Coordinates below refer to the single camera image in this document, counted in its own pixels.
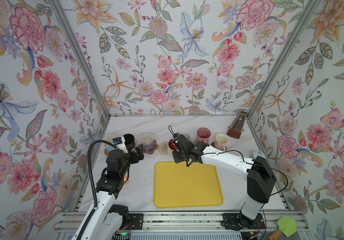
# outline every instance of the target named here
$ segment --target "white marble table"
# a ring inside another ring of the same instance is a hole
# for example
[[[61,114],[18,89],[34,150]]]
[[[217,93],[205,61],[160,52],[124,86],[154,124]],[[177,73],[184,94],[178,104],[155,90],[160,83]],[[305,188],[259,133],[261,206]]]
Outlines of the white marble table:
[[[141,135],[150,133],[157,140],[157,143],[169,141],[172,138],[168,130],[168,125],[173,127],[174,132],[187,132],[192,139],[196,138],[197,129],[206,127],[211,131],[210,143],[219,133],[226,133],[228,126],[235,116],[142,116],[142,117],[112,117],[106,134],[115,137],[123,136],[126,133],[133,134],[137,142],[140,142]],[[235,149],[249,157],[251,153],[258,149],[247,124],[244,125],[240,139],[229,137],[228,150]],[[236,210],[241,209],[246,196],[246,181],[238,176],[217,168],[217,175],[221,186],[223,203],[219,206],[210,207],[184,207],[184,208],[157,208],[153,203],[155,164],[161,161],[173,161],[169,155],[162,155],[158,150],[154,154],[144,154],[144,160],[131,165],[129,184],[124,185],[115,204],[128,206],[130,211],[187,211],[187,210]],[[93,178],[95,183],[101,175],[101,171],[106,167],[106,156],[102,146],[96,163],[93,167]],[[88,210],[92,203],[92,190],[88,183],[83,196],[80,212]],[[284,209],[279,194],[272,196],[264,209]]]

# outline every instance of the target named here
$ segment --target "wall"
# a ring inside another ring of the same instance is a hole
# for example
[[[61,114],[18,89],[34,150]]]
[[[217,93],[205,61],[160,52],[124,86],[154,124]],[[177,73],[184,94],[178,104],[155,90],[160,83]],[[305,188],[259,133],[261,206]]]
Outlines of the wall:
[[[344,240],[343,0],[319,5],[252,124],[315,239]]]
[[[114,115],[246,111],[306,3],[62,1]]]
[[[54,239],[78,199],[106,120],[74,56],[46,0],[0,0],[0,239]]]

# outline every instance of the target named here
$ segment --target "cup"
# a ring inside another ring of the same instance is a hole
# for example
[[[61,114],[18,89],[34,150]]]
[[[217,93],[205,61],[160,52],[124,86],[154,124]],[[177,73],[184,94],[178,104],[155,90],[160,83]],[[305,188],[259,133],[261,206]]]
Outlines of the cup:
[[[184,137],[185,137],[188,141],[191,141],[191,136],[190,136],[188,133],[183,132],[183,133],[181,133],[181,135],[184,135]]]
[[[103,138],[103,140],[113,144],[114,138],[115,138],[115,136],[108,134]],[[104,145],[105,149],[107,149],[107,151],[109,151],[109,152],[112,151],[113,149],[115,149],[114,147],[112,147],[109,144],[106,144],[106,143],[102,143],[102,144]]]
[[[211,132],[208,128],[202,127],[197,130],[197,137],[196,142],[205,142],[209,143],[209,137],[211,136]]]
[[[146,151],[146,153],[149,153],[149,151],[153,150],[154,140],[151,134],[146,133],[141,136],[140,142],[143,145],[143,149]]]
[[[229,138],[225,134],[217,134],[214,141],[214,147],[218,150],[225,151],[226,146],[228,145]]]
[[[168,142],[168,154],[170,156],[173,156],[172,152],[176,150],[176,147],[172,144],[172,141],[173,141],[173,139],[169,140],[169,142]]]

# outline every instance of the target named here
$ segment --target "green spatula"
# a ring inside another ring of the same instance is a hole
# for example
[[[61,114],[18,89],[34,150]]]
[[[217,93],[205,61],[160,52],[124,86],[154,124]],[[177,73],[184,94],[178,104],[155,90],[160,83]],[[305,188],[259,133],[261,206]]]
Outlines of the green spatula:
[[[279,228],[269,236],[269,240],[276,240],[281,236],[281,233],[284,233],[285,236],[289,237],[297,231],[296,221],[288,216],[282,217],[277,221]]]

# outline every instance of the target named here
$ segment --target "yellow tray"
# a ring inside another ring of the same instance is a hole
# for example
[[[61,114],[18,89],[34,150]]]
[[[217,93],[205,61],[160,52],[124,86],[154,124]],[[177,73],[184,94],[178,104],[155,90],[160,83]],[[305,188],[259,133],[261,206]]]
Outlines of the yellow tray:
[[[167,207],[204,207],[222,204],[216,168],[185,162],[158,162],[155,167],[154,204]]]

